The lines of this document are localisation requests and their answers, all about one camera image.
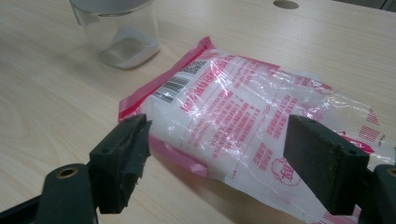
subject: wooden table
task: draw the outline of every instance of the wooden table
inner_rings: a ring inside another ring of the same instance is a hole
[[[158,0],[162,49],[134,70],[98,62],[68,1],[0,7],[0,211],[40,194],[45,175],[117,124],[119,101],[206,35],[231,53],[306,71],[370,104],[396,142],[396,14],[329,0]],[[154,155],[130,206],[102,223],[300,223]]]

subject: white contents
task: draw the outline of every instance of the white contents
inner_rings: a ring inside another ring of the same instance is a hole
[[[216,49],[176,73],[141,109],[153,120],[150,134],[205,164],[209,176],[309,223],[329,219],[282,156],[290,114],[375,146],[369,168],[394,160],[394,150],[375,144],[382,133],[367,119],[367,105],[312,78]]]
[[[97,53],[98,59],[118,68],[131,68],[153,56],[160,46],[155,38],[144,36],[132,27],[119,29],[113,43]]]

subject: hole in table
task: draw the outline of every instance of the hole in table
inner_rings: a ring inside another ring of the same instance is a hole
[[[276,0],[274,1],[274,5],[276,7],[281,7],[285,9],[296,9],[299,7],[297,3],[287,0]]]

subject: glass jar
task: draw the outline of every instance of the glass jar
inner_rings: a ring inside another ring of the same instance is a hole
[[[159,49],[153,0],[70,0],[99,61],[126,69]]]

